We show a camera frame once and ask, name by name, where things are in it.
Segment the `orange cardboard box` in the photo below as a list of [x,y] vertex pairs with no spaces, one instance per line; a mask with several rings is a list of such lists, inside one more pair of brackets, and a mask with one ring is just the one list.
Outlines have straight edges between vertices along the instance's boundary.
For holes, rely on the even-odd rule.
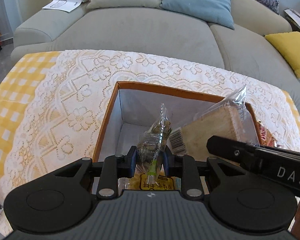
[[242,99],[192,92],[167,86],[117,81],[102,121],[93,160],[126,154],[145,132],[158,135],[193,122],[221,103],[235,106],[235,131],[239,141],[259,144],[260,135],[252,107]]

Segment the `red noodle snack packet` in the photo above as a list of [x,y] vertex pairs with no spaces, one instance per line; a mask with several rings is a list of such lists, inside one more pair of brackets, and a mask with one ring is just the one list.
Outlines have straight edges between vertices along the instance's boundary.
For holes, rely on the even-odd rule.
[[270,131],[263,126],[263,124],[259,121],[257,123],[257,132],[260,136],[260,145],[268,146],[268,147],[277,147],[277,141],[270,133]]

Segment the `clear green snack packet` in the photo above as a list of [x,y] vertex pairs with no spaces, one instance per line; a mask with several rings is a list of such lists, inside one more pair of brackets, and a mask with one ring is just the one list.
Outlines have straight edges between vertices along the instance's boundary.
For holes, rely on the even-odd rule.
[[171,133],[171,122],[165,105],[160,105],[160,116],[150,129],[139,136],[136,169],[146,175],[146,183],[154,185],[163,163],[163,152]]

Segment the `yellow cushion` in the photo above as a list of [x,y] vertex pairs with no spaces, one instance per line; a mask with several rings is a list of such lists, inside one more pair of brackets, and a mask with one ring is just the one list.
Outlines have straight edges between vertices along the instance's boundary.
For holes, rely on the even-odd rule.
[[268,34],[264,38],[284,57],[300,79],[300,32]]

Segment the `sliced bread bag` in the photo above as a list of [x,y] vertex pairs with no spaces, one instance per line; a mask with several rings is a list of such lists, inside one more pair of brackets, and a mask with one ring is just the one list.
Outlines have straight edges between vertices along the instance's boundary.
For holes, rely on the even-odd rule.
[[169,146],[172,153],[206,161],[212,155],[207,149],[207,141],[214,135],[258,146],[257,130],[246,99],[247,87],[244,85],[205,111],[196,113],[192,122],[171,132]]

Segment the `beige fabric sofa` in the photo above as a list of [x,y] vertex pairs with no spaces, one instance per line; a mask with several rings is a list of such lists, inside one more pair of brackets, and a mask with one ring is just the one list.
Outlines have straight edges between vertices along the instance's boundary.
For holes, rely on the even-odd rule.
[[44,51],[119,50],[230,70],[287,91],[300,114],[300,79],[264,37],[291,25],[256,0],[231,0],[234,29],[158,8],[43,9],[14,32],[11,58]]

